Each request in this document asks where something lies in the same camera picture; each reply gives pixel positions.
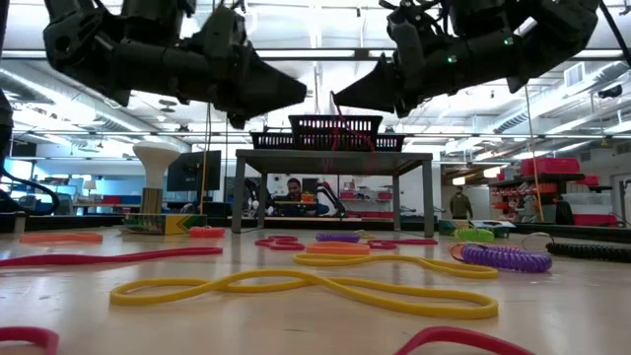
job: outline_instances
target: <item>man in green jacket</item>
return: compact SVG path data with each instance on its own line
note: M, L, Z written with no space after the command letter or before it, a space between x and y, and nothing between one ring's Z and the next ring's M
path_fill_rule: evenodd
M471 202L469 198L462 193L462 186L456 187L456 195L452 197L450 201L450 211L452 212L453 219L467 219L466 212L469 212L469 216L473 219L473 211L471 210Z

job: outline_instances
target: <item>yellow rubber band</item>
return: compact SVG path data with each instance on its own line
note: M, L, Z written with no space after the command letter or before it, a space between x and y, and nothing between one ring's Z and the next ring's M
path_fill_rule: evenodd
M467 265L406 255L333 255L315 253L299 253L294 255L294 262L308 266L347 266L371 261L413 262L430 270L468 278L494 279L497 278L498 275L497 270L492 267Z
M301 280L268 285L231 285L233 282L256 277L295 277ZM146 306L180 301L199 296L210 291L259 293L292 290L312 285L324 286L352 300L371 306L417 316L460 320L480 320L496 317L498 314L497 301L490 297L471 292L398 286L347 277L325 278L302 271L273 269L240 272L215 281L203 279L146 279L116 287L109 294L109 300L113 305ZM190 288L155 296L134 296L127 294L141 288L164 286L188 286ZM480 305L480 307L441 306L441 304L428 305L395 301L374 296L347 286L363 287L399 295L469 301Z

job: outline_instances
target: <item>monitor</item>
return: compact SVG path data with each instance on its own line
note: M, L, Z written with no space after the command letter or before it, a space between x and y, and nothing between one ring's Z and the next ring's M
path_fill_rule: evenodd
M206 153L206 188L204 191L219 189L221 175L221 151ZM184 153L169 166L167 191L201 190L204 152Z

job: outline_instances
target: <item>black basket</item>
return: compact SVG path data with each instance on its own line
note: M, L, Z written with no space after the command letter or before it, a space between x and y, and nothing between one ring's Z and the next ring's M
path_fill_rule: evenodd
M344 121L332 114L289 116L295 148L316 151L330 151L337 141L337 151L370 152L371 145L377 147L382 119L377 115L344 116Z
M291 133L250 132L254 149L294 149L294 136Z
M377 136L375 150L378 152L400 152L403 150L404 140L405 134L380 134Z

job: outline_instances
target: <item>white floor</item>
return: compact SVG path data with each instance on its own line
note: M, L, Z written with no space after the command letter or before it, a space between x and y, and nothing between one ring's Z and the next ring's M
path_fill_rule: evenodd
M0 326L33 325L57 331L59 355L174 354L392 354L427 326L474 329L515 342L536 354L631 353L631 265L554 257L549 273L502 272L497 280L463 279L397 262L313 268L294 264L292 252L271 251L254 240L296 235L314 242L315 231L256 231L221 241L186 237L122 236L103 229L97 246L33 247L0 236L0 256L39 253L120 254L142 250L218 246L223 255L38 269L0 269ZM393 232L376 232L392 238ZM413 238L404 234L401 238ZM401 246L401 254L450 260L439 237L437 247ZM505 244L518 245L512 235ZM545 239L530 239L543 249ZM143 278L216 279L258 268L294 268L319 275L344 275L386 283L460 289L496 298L495 319L453 320L410 316L345 299L321 287L262 295L209 294L150 307L117 307L108 302L117 285ZM0 344L0 354L42 352L22 344ZM438 343L415 354L485 354Z

